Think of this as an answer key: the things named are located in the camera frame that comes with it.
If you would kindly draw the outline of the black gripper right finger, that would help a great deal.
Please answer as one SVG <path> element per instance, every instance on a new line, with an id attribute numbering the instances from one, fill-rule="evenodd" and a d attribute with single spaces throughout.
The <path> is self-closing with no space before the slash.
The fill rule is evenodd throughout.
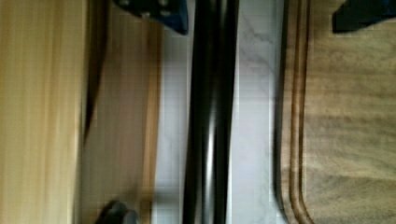
<path id="1" fill-rule="evenodd" d="M 346 0 L 332 14 L 332 32 L 355 32 L 395 16 L 396 0 Z"/>

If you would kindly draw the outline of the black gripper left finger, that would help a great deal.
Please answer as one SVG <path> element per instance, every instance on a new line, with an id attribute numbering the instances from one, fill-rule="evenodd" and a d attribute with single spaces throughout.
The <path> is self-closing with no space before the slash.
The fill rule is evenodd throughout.
<path id="1" fill-rule="evenodd" d="M 189 32 L 187 0 L 113 0 L 121 9 L 138 18 L 150 18 L 172 31 Z"/>

